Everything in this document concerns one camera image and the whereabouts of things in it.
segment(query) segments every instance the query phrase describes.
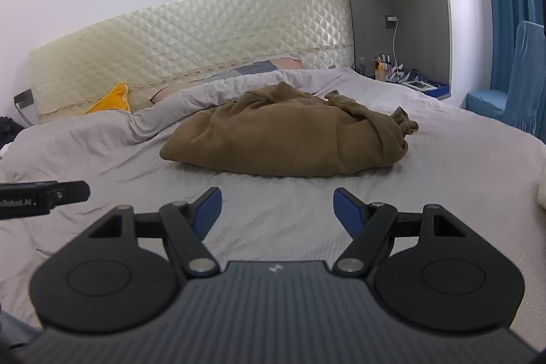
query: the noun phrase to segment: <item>charging cable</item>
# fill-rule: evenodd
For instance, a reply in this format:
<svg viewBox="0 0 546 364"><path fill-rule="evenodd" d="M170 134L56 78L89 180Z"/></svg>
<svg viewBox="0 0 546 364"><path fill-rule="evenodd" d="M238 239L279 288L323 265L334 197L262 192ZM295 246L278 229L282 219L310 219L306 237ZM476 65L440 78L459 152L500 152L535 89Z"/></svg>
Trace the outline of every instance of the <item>charging cable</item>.
<svg viewBox="0 0 546 364"><path fill-rule="evenodd" d="M394 36L392 37L392 56L394 56L394 65L396 67L398 67L398 62L397 62L397 54L394 52L394 40L396 39L397 37L397 30L398 30L398 17L397 17L397 25L396 27L394 28Z"/></svg>
<svg viewBox="0 0 546 364"><path fill-rule="evenodd" d="M21 118L23 118L25 120L25 122L30 126L30 127L33 127L34 124L32 122L30 122L27 117L23 114L23 112L21 111L21 109L18 107L17 105L17 102L15 102L15 98L13 99L13 105L15 106L15 108L17 109L17 111L19 112L19 114L21 115Z"/></svg>

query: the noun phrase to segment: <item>metal pin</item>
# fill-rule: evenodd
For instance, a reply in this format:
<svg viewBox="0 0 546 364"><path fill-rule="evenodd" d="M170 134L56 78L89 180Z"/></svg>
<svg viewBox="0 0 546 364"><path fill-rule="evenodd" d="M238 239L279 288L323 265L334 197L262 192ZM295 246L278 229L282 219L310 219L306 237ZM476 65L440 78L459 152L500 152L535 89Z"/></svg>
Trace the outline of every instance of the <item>metal pin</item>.
<svg viewBox="0 0 546 364"><path fill-rule="evenodd" d="M364 268L364 262L358 258L343 258L337 262L337 267L342 272L354 273Z"/></svg>
<svg viewBox="0 0 546 364"><path fill-rule="evenodd" d="M195 258L192 259L188 267L196 273L206 273L211 271L216 266L216 263L210 258Z"/></svg>

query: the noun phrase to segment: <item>logo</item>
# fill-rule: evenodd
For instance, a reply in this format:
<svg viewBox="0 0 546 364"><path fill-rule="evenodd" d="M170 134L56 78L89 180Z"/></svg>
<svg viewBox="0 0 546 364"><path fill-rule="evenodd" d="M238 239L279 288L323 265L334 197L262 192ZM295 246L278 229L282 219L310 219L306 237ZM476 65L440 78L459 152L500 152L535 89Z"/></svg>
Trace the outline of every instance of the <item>logo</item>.
<svg viewBox="0 0 546 364"><path fill-rule="evenodd" d="M279 273L284 269L284 267L281 266L280 264L275 264L275 265L269 266L268 269L270 272Z"/></svg>
<svg viewBox="0 0 546 364"><path fill-rule="evenodd" d="M26 206L32 206L32 199L3 199L0 201L0 207L1 208L8 208L8 207L26 207Z"/></svg>

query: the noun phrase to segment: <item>bottle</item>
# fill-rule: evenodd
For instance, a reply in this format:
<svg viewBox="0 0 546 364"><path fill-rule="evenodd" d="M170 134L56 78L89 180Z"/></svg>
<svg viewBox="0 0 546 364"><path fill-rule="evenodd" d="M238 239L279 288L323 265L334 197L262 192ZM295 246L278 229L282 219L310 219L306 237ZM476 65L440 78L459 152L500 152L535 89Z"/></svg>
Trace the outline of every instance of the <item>bottle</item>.
<svg viewBox="0 0 546 364"><path fill-rule="evenodd" d="M358 70L357 73L361 74L362 76L365 76L366 74L366 58L364 56L361 56L358 58Z"/></svg>
<svg viewBox="0 0 546 364"><path fill-rule="evenodd" d="M381 57L376 58L376 80L385 82L385 69Z"/></svg>

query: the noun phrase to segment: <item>black bag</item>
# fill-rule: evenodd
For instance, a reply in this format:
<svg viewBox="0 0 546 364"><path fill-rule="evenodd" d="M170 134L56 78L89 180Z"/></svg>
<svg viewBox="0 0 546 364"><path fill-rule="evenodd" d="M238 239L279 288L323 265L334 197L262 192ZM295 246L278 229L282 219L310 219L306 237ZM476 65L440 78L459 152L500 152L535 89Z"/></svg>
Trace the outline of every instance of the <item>black bag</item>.
<svg viewBox="0 0 546 364"><path fill-rule="evenodd" d="M13 142L15 136L24 129L25 128L21 124L17 124L13 119L6 116L0 116L0 148Z"/></svg>

